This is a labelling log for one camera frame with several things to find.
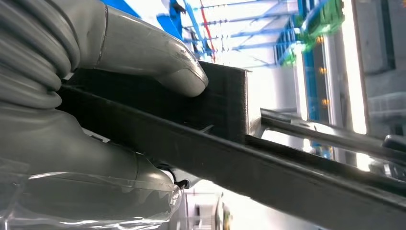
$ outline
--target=green component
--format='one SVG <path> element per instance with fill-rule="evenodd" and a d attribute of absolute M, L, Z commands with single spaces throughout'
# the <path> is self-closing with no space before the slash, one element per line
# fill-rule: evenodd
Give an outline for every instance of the green component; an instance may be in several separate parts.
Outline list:
<path fill-rule="evenodd" d="M 335 33 L 344 21 L 341 0 L 330 0 L 321 9 L 319 15 L 309 24 L 311 37 Z"/>
<path fill-rule="evenodd" d="M 328 1 L 318 15 L 310 22 L 307 31 L 296 34 L 299 41 L 304 44 L 303 52 L 312 50 L 316 45 L 318 36 L 335 33 L 344 21 L 342 12 L 343 3 L 341 0 Z M 295 25 L 303 24 L 303 17 L 296 16 L 294 19 Z M 292 66 L 296 61 L 296 55 L 293 51 L 287 51 L 289 55 L 283 61 L 282 66 Z"/>

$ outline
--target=white wall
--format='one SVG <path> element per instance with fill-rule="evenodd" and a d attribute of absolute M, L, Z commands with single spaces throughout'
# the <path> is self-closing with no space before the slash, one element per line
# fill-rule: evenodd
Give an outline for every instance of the white wall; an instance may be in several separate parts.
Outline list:
<path fill-rule="evenodd" d="M 406 8 L 403 0 L 389 0 L 389 12 L 392 23 L 392 37 L 397 69 L 406 69 Z"/>
<path fill-rule="evenodd" d="M 254 68 L 248 87 L 256 88 L 260 107 L 271 110 L 296 109 L 294 68 Z"/>
<path fill-rule="evenodd" d="M 125 0 L 125 2 L 142 18 L 143 21 L 162 29 L 157 20 L 159 14 L 169 14 L 161 0 Z"/>

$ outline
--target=blue shelving rack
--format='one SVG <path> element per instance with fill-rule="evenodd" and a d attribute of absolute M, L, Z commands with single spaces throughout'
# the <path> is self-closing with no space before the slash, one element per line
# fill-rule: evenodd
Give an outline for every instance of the blue shelving rack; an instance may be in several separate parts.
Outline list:
<path fill-rule="evenodd" d="M 239 51 L 244 53 L 247 49 L 258 49 L 264 48 L 271 50 L 270 53 L 273 58 L 270 60 L 261 60 L 260 58 L 251 57 L 256 59 L 257 64 L 253 66 L 243 66 L 244 68 L 251 69 L 257 67 L 277 67 L 283 63 L 283 59 L 287 56 L 286 51 L 289 50 L 293 45 L 297 44 L 297 37 L 296 33 L 300 31 L 299 27 L 295 27 L 293 23 L 294 16 L 299 15 L 299 11 L 297 7 L 293 7 L 293 9 L 288 9 L 288 5 L 296 5 L 297 0 L 249 0 L 245 2 L 230 2 L 225 4 L 217 4 L 217 5 L 207 5 L 201 7 L 192 7 L 189 4 L 189 0 L 184 0 L 186 5 L 187 13 L 191 20 L 191 25 L 186 26 L 188 29 L 194 30 L 196 33 L 197 39 L 184 39 L 185 43 L 200 43 L 200 46 L 204 46 L 204 44 L 213 42 L 216 40 L 227 40 L 236 38 L 237 40 L 242 40 L 239 44 L 233 44 L 229 46 L 227 49 L 223 49 L 222 47 L 215 47 L 214 50 L 211 49 L 201 49 L 197 51 L 199 55 L 211 55 L 212 53 L 224 53 L 230 51 Z M 233 17 L 233 18 L 223 18 L 219 20 L 212 20 L 208 22 L 199 21 L 198 15 L 201 14 L 202 9 L 204 11 L 209 12 L 210 10 L 214 10 L 216 8 L 221 7 L 236 7 L 236 6 L 250 6 L 255 3 L 269 3 L 269 8 L 262 14 L 252 16 L 244 16 L 244 17 Z M 231 33 L 231 34 L 221 34 L 221 35 L 214 35 L 211 38 L 204 34 L 205 26 L 209 28 L 213 28 L 216 25 L 224 25 L 226 23 L 241 23 L 241 22 L 259 22 L 261 20 L 266 20 L 266 26 L 260 29 L 245 28 L 245 30 Z M 260 41 L 260 42 L 247 42 L 252 41 L 253 38 L 259 36 L 271 36 L 276 37 L 276 39 L 271 39 L 270 41 Z"/>
<path fill-rule="evenodd" d="M 329 0 L 298 0 L 299 13 L 302 18 L 304 18 L 304 22 L 301 26 L 302 32 L 308 30 L 310 22 L 318 15 L 328 1 Z M 312 50 L 303 53 L 303 62 L 309 119 L 318 121 L 320 120 L 320 108 L 317 102 L 317 82 Z"/>

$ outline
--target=blue metal frame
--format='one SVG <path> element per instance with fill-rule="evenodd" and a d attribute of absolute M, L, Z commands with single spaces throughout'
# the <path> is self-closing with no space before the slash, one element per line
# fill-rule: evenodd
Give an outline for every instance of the blue metal frame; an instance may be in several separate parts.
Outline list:
<path fill-rule="evenodd" d="M 266 1 L 274 1 L 274 0 L 252 0 L 252 1 L 243 1 L 243 2 L 235 2 L 235 3 L 227 3 L 227 4 L 219 4 L 219 5 L 212 5 L 212 6 L 203 6 L 203 7 L 197 7 L 194 8 L 194 10 L 200 10 L 200 9 L 207 9 L 207 8 L 214 8 L 214 7 L 219 7 L 219 6 L 236 6 L 236 5 L 244 5 L 244 4 L 252 4 L 252 3 L 259 3 L 259 2 L 266 2 Z M 295 0 L 284 0 L 284 2 L 296 2 Z"/>
<path fill-rule="evenodd" d="M 276 67 L 279 67 L 279 65 L 278 64 L 271 64 L 271 63 L 268 63 L 268 64 L 263 64 L 263 65 L 258 65 L 258 66 L 247 66 L 247 67 L 242 67 L 242 69 L 254 69 L 254 68 L 264 68 L 264 67 L 267 67 L 267 68 L 276 68 Z"/>
<path fill-rule="evenodd" d="M 314 0 L 310 0 L 312 8 L 309 12 L 305 14 L 305 20 L 302 24 L 302 31 L 306 31 L 309 27 L 310 22 L 317 16 L 317 14 L 321 11 L 324 5 L 330 0 L 321 0 L 315 7 L 314 7 Z"/>
<path fill-rule="evenodd" d="M 167 32 L 168 34 L 174 36 L 179 40 L 183 40 L 182 35 L 179 33 L 178 29 L 176 28 L 175 24 L 173 23 L 173 20 L 169 15 L 166 14 L 158 15 L 157 20 L 165 32 Z"/>
<path fill-rule="evenodd" d="M 187 0 L 184 0 L 184 1 L 185 1 L 185 5 L 186 5 L 186 11 L 188 12 L 188 14 L 189 14 L 189 16 L 191 18 L 191 22 L 192 22 L 192 26 L 190 26 L 188 28 L 193 28 L 196 31 L 196 36 L 198 38 L 198 40 L 184 39 L 183 41 L 185 43 L 196 43 L 196 42 L 206 42 L 207 43 L 210 39 L 203 37 L 203 35 L 200 33 L 201 26 L 205 26 L 205 25 L 214 25 L 214 24 L 217 24 L 217 23 L 244 22 L 244 21 L 255 22 L 255 21 L 261 20 L 261 19 L 274 18 L 275 20 L 273 20 L 268 25 L 263 27 L 263 28 L 268 28 L 271 23 L 277 22 L 277 19 L 281 18 L 282 16 L 289 16 L 289 17 L 293 18 L 295 15 L 299 15 L 298 11 L 277 12 L 277 10 L 281 6 L 286 6 L 285 5 L 286 3 L 289 3 L 290 1 L 292 1 L 292 0 L 278 0 L 278 2 L 276 4 L 271 6 L 262 15 L 253 16 L 253 17 L 236 18 L 236 19 L 231 19 L 231 20 L 210 21 L 207 24 L 205 24 L 205 23 L 197 23 L 194 15 L 193 15 L 194 14 L 193 10 L 200 11 L 201 9 L 205 9 L 205 8 L 213 8 L 213 7 L 219 7 L 219 6 L 225 6 L 225 5 L 230 6 L 230 5 L 241 5 L 241 4 L 247 4 L 247 3 L 255 3 L 258 0 L 255 0 L 255 1 L 249 0 L 249 1 L 246 1 L 246 2 L 221 4 L 221 5 L 215 5 L 215 6 L 204 6 L 204 7 L 194 8 L 194 9 L 192 9 L 190 7 L 190 5 L 187 3 Z M 276 28 L 276 29 L 260 29 L 258 31 L 253 31 L 253 32 L 239 32 L 239 33 L 232 34 L 232 35 L 229 35 L 229 36 L 226 36 L 226 37 L 220 35 L 220 36 L 212 37 L 211 40 L 223 39 L 223 38 L 247 37 L 247 39 L 245 39 L 245 41 L 241 42 L 240 45 L 238 45 L 236 47 L 232 47 L 232 48 L 228 49 L 228 51 L 230 51 L 230 50 L 238 50 L 239 51 L 239 50 L 243 50 L 243 49 L 253 49 L 253 48 L 268 47 L 268 48 L 272 48 L 274 50 L 274 53 L 276 54 L 276 53 L 278 53 L 277 50 L 283 49 L 285 51 L 289 47 L 291 47 L 292 44 L 296 43 L 295 31 L 296 30 L 295 30 L 295 28 L 293 26 Z M 279 34 L 279 35 L 283 36 L 284 39 L 280 40 L 278 42 L 269 42 L 269 43 L 252 44 L 252 45 L 251 44 L 250 45 L 245 45 L 244 44 L 245 42 L 247 42 L 250 38 L 252 38 L 255 35 L 271 35 L 271 34 Z M 201 55 L 201 54 L 209 55 L 211 53 L 217 53 L 217 52 L 223 52 L 223 51 L 212 51 L 212 50 L 203 49 L 203 52 L 197 52 L 197 54 L 199 54 L 199 55 Z M 264 65 L 268 66 L 268 67 L 270 67 L 270 66 L 275 67 L 278 64 L 279 64 L 279 62 L 277 60 L 276 55 L 275 55 L 274 64 L 264 62 Z"/>
<path fill-rule="evenodd" d="M 318 105 L 317 80 L 313 51 L 303 53 L 303 61 L 309 119 L 319 121 L 320 108 Z"/>

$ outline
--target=metal rod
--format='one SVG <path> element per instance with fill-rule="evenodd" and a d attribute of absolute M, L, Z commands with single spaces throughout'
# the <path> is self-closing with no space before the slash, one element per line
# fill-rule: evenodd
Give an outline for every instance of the metal rod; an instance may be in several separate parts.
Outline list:
<path fill-rule="evenodd" d="M 243 21 L 252 21 L 252 20 L 258 20 L 258 19 L 264 19 L 264 18 L 278 17 L 278 16 L 292 16 L 294 14 L 298 14 L 298 12 L 297 11 L 279 12 L 279 13 L 269 13 L 269 14 L 264 14 L 264 15 L 260 15 L 260 16 L 253 16 L 253 17 L 246 17 L 246 18 L 218 20 L 218 21 L 207 22 L 207 25 L 214 25 L 217 23 L 236 23 L 236 22 L 243 22 Z"/>
<path fill-rule="evenodd" d="M 221 7 L 221 6 L 236 6 L 236 5 L 263 3 L 263 2 L 295 3 L 296 1 L 295 0 L 253 0 L 253 1 L 234 2 L 234 3 L 227 3 L 227 4 L 204 6 L 203 8 L 214 8 L 214 7 Z"/>
<path fill-rule="evenodd" d="M 263 47 L 270 47 L 270 46 L 283 46 L 283 45 L 292 45 L 296 42 L 269 42 L 269 43 L 259 43 L 259 44 L 252 44 L 252 45 L 242 45 L 232 48 L 232 50 L 238 49 L 255 49 L 255 48 L 263 48 Z"/>
<path fill-rule="evenodd" d="M 406 165 L 406 153 L 382 147 L 381 140 L 271 110 L 261 109 L 261 114 L 263 124 L 275 131 Z"/>
<path fill-rule="evenodd" d="M 193 26 L 191 26 L 191 27 L 194 28 L 197 37 L 198 37 L 200 40 L 202 40 L 202 39 L 203 39 L 203 36 L 202 36 L 202 33 L 200 32 L 199 24 L 197 23 L 196 18 L 194 17 L 193 9 L 192 9 L 192 7 L 190 6 L 190 4 L 188 4 L 188 3 L 186 2 L 186 0 L 183 0 L 183 2 L 185 3 L 185 9 L 186 9 L 186 11 L 187 11 L 187 13 L 188 13 L 188 15 L 189 15 L 189 17 L 190 17 L 190 19 L 191 19 L 192 25 L 193 25 Z"/>
<path fill-rule="evenodd" d="M 310 12 L 307 13 L 306 19 L 303 22 L 302 25 L 302 31 L 306 31 L 309 27 L 310 22 L 317 16 L 317 13 L 320 12 L 320 10 L 324 7 L 324 5 L 328 2 L 329 0 L 321 0 L 316 7 L 314 7 Z"/>
<path fill-rule="evenodd" d="M 286 49 L 283 51 L 283 54 L 281 55 L 280 58 L 276 57 L 276 58 L 278 58 L 277 63 L 278 63 L 279 65 L 282 65 L 283 62 L 285 61 L 285 59 L 288 57 L 288 55 L 290 55 L 290 53 L 291 53 L 291 48 L 290 48 L 290 47 L 286 48 Z"/>
<path fill-rule="evenodd" d="M 277 10 L 280 6 L 281 6 L 281 1 L 279 0 L 277 4 L 273 5 L 273 6 L 272 6 L 270 9 L 268 9 L 263 15 L 268 14 L 268 13 L 270 13 L 270 12 L 272 12 L 272 11 Z M 269 26 L 270 24 L 272 24 L 272 23 L 275 22 L 276 20 L 279 20 L 280 17 L 281 17 L 281 16 L 272 18 L 272 20 L 271 20 L 268 24 L 266 24 L 264 27 L 262 27 L 261 30 L 263 30 L 264 28 L 266 28 L 267 26 Z M 251 26 L 254 22 L 257 22 L 257 21 L 258 21 L 258 19 L 255 19 L 255 20 L 251 21 L 251 22 L 249 23 L 249 26 Z M 242 43 L 240 43 L 239 45 L 243 45 L 243 44 L 246 43 L 248 40 L 250 40 L 253 36 L 254 36 L 254 35 L 249 36 L 247 39 L 245 39 L 245 40 L 244 40 Z"/>
<path fill-rule="evenodd" d="M 267 67 L 267 68 L 276 68 L 278 67 L 278 64 L 263 64 L 263 65 L 257 65 L 257 66 L 246 66 L 246 67 L 242 67 L 242 69 L 254 69 L 254 68 L 261 68 L 261 67 Z"/>
<path fill-rule="evenodd" d="M 251 31 L 251 32 L 240 32 L 237 34 L 231 34 L 229 36 L 216 36 L 216 37 L 212 37 L 212 40 L 215 39 L 221 39 L 221 38 L 234 38 L 234 37 L 245 37 L 245 36 L 254 36 L 254 35 L 272 35 L 272 34 L 280 34 L 286 31 L 292 31 L 294 32 L 295 29 L 284 29 L 284 28 L 278 28 L 278 29 L 265 29 L 265 30 L 261 30 L 261 31 Z M 202 41 L 208 41 L 208 38 L 203 38 Z M 191 39 L 184 39 L 183 40 L 185 43 L 189 43 L 189 42 L 194 42 Z"/>
<path fill-rule="evenodd" d="M 338 67 L 336 57 L 336 46 L 334 36 L 325 35 L 323 43 L 324 64 L 327 72 L 326 76 L 326 92 L 328 99 L 328 121 L 332 126 L 343 127 L 341 97 L 338 79 Z M 346 163 L 345 150 L 341 148 L 333 148 L 334 160 Z"/>

